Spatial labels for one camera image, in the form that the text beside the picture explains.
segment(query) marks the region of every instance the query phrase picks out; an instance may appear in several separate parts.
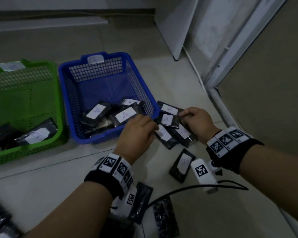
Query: basket label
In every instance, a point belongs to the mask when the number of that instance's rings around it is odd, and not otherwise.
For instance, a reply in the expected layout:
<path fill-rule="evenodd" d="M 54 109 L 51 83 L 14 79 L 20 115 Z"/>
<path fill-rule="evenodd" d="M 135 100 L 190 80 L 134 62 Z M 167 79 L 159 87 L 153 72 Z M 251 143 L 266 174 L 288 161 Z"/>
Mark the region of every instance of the basket label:
<path fill-rule="evenodd" d="M 103 55 L 94 55 L 94 56 L 89 56 L 87 58 L 88 64 L 96 64 L 100 62 L 104 62 L 104 57 Z"/>
<path fill-rule="evenodd" d="M 135 110 L 132 107 L 129 107 L 125 109 L 124 111 L 120 112 L 119 114 L 116 114 L 116 119 L 119 121 L 119 123 L 122 123 L 123 121 L 129 119 L 130 117 L 137 114 Z"/>
<path fill-rule="evenodd" d="M 47 128 L 39 128 L 37 131 L 33 131 L 28 137 L 25 138 L 29 144 L 39 143 L 45 140 L 49 136 L 50 132 Z"/>
<path fill-rule="evenodd" d="M 161 139 L 168 141 L 169 139 L 172 138 L 172 136 L 168 133 L 168 131 L 161 124 L 159 124 L 158 126 L 159 126 L 159 130 L 156 132 L 160 136 Z"/>
<path fill-rule="evenodd" d="M 140 104 L 140 101 L 139 100 L 134 100 L 134 99 L 127 98 L 123 102 L 124 105 L 128 105 L 128 106 L 130 106 L 133 103 Z"/>
<path fill-rule="evenodd" d="M 179 160 L 179 163 L 177 165 L 177 168 L 179 170 L 179 172 L 183 175 L 186 174 L 187 170 L 188 170 L 188 167 L 190 165 L 190 162 L 192 160 L 192 157 L 186 155 L 186 154 L 183 154 Z"/>
<path fill-rule="evenodd" d="M 179 124 L 179 129 L 175 129 L 175 131 L 177 131 L 184 139 L 191 135 L 181 124 Z"/>
<path fill-rule="evenodd" d="M 19 69 L 24 69 L 25 66 L 20 61 L 6 62 L 6 63 L 2 62 L 2 63 L 0 63 L 0 68 L 2 68 L 3 71 L 5 71 L 5 72 L 11 72 L 11 71 L 19 70 Z"/>
<path fill-rule="evenodd" d="M 165 125 L 171 125 L 173 120 L 173 115 L 171 114 L 164 114 L 161 119 L 161 123 Z"/>
<path fill-rule="evenodd" d="M 97 104 L 87 115 L 87 118 L 95 119 L 98 117 L 98 115 L 106 108 L 106 106 L 103 106 L 101 104 Z"/>
<path fill-rule="evenodd" d="M 169 105 L 167 105 L 167 104 L 164 104 L 164 105 L 162 106 L 161 110 L 163 110 L 163 111 L 165 111 L 165 112 L 168 112 L 168 113 L 171 113 L 171 114 L 173 114 L 173 115 L 177 115 L 177 113 L 178 113 L 178 110 L 177 110 L 176 108 L 171 107 L 171 106 L 169 106 Z"/>

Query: black plastic packet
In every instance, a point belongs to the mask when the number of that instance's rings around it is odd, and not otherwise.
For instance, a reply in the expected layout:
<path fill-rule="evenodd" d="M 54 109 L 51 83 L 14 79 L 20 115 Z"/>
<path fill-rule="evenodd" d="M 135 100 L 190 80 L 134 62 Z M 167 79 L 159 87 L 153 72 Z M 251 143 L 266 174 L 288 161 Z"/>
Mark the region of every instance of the black plastic packet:
<path fill-rule="evenodd" d="M 159 130 L 156 130 L 154 134 L 167 149 L 170 150 L 179 143 L 164 125 L 158 123 L 158 126 Z"/>
<path fill-rule="evenodd" d="M 172 115 L 178 115 L 180 112 L 182 112 L 184 109 L 182 108 L 177 108 L 175 106 L 172 106 L 170 104 L 158 101 L 157 104 L 160 107 L 160 112 L 164 114 L 172 114 Z"/>
<path fill-rule="evenodd" d="M 32 128 L 25 135 L 16 138 L 18 145 L 28 145 L 52 138 L 57 133 L 57 126 L 52 118 L 48 118 L 39 125 Z"/>
<path fill-rule="evenodd" d="M 180 183 L 183 183 L 193 160 L 195 160 L 195 156 L 184 148 L 171 167 L 169 174 Z"/>
<path fill-rule="evenodd" d="M 145 211 L 147 210 L 147 205 L 150 200 L 153 188 L 141 182 L 138 182 L 136 187 L 137 194 L 133 202 L 133 206 L 131 208 L 128 219 L 140 225 L 142 222 L 142 218 L 145 215 Z"/>
<path fill-rule="evenodd" d="M 138 106 L 137 103 L 133 103 L 130 106 L 122 105 L 120 110 L 112 115 L 111 119 L 114 122 L 115 127 L 127 123 L 131 118 L 137 114 L 143 114 L 143 109 Z"/>
<path fill-rule="evenodd" d="M 172 238 L 180 235 L 170 196 L 153 205 L 154 218 L 159 238 Z"/>
<path fill-rule="evenodd" d="M 23 232 L 12 222 L 8 222 L 0 228 L 0 238 L 18 238 L 22 236 Z"/>
<path fill-rule="evenodd" d="M 88 112 L 83 113 L 80 122 L 84 125 L 96 127 L 100 120 L 111 110 L 112 104 L 100 101 Z"/>
<path fill-rule="evenodd" d="M 0 126 L 0 147 L 5 149 L 13 140 L 22 134 L 21 131 L 12 127 L 9 123 Z"/>
<path fill-rule="evenodd" d="M 179 128 L 180 119 L 178 116 L 172 114 L 159 113 L 157 118 L 159 124 L 163 124 L 169 128 Z"/>
<path fill-rule="evenodd" d="M 132 238 L 134 233 L 135 227 L 132 225 L 132 222 L 108 217 L 100 231 L 99 238 Z"/>
<path fill-rule="evenodd" d="M 95 128 L 86 127 L 84 133 L 89 137 L 104 132 L 107 129 L 114 128 L 114 122 L 111 117 L 103 117 Z"/>
<path fill-rule="evenodd" d="M 133 103 L 137 103 L 140 107 L 143 107 L 143 106 L 145 105 L 145 102 L 144 102 L 144 101 L 137 100 L 137 99 L 131 99 L 131 98 L 123 97 L 123 98 L 120 100 L 120 105 L 127 105 L 127 106 L 130 106 L 130 105 L 133 104 Z"/>
<path fill-rule="evenodd" d="M 168 130 L 187 148 L 192 142 L 198 140 L 198 137 L 182 121 L 180 121 L 179 129 L 168 128 Z"/>

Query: white wall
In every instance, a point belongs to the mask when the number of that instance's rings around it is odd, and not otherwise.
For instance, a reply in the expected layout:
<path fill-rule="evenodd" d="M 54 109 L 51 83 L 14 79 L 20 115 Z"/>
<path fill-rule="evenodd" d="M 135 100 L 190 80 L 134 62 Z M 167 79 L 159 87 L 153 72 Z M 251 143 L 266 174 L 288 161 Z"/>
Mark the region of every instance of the white wall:
<path fill-rule="evenodd" d="M 199 0 L 185 47 L 205 81 L 259 0 Z"/>
<path fill-rule="evenodd" d="M 0 11 L 154 8 L 154 0 L 0 0 Z"/>

